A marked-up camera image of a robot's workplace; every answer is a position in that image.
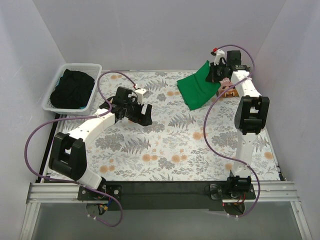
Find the green t shirt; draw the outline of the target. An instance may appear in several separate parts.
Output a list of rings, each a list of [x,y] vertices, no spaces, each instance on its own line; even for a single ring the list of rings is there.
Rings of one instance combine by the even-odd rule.
[[[210,62],[207,60],[196,73],[177,81],[177,87],[184,103],[191,111],[201,108],[221,86],[219,82],[206,81],[209,72]]]

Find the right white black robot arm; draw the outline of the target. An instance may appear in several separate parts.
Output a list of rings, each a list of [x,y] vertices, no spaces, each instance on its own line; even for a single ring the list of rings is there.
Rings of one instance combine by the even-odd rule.
[[[211,54],[214,56],[214,61],[209,65],[209,74],[205,80],[221,83],[223,79],[228,78],[231,85],[223,89],[220,96],[231,89],[236,89],[240,101],[234,116],[238,137],[235,161],[229,177],[225,181],[210,185],[210,193],[216,199],[223,197],[237,199],[245,196],[254,199],[251,178],[254,142],[265,128],[270,100],[257,91],[249,68],[242,64],[242,54],[239,50],[224,52],[215,48]]]

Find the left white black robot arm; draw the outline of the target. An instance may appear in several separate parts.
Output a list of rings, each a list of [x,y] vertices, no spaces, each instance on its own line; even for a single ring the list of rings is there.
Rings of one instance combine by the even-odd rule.
[[[68,133],[57,133],[53,139],[49,168],[89,187],[89,194],[95,200],[103,199],[107,193],[106,187],[102,184],[103,178],[89,169],[86,147],[123,118],[144,127],[151,125],[152,105],[143,103],[146,92],[144,88],[131,90],[118,87],[115,96],[99,106],[94,118]]]

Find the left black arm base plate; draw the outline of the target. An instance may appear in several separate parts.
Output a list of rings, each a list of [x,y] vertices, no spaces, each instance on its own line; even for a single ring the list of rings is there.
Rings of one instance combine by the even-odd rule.
[[[118,201],[122,197],[122,186],[119,184],[104,184],[101,189],[98,189],[99,193],[89,190],[85,188],[84,186],[79,187],[77,200],[79,201],[98,201],[103,200],[106,201],[109,199],[108,196],[105,196],[102,193],[108,194],[114,198],[116,198]]]

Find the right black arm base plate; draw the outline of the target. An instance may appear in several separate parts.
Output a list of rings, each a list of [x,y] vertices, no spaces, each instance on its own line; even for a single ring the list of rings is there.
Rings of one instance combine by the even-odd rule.
[[[204,187],[204,193],[212,200],[255,200],[256,193],[251,187],[249,191],[231,191],[223,184],[208,184]]]

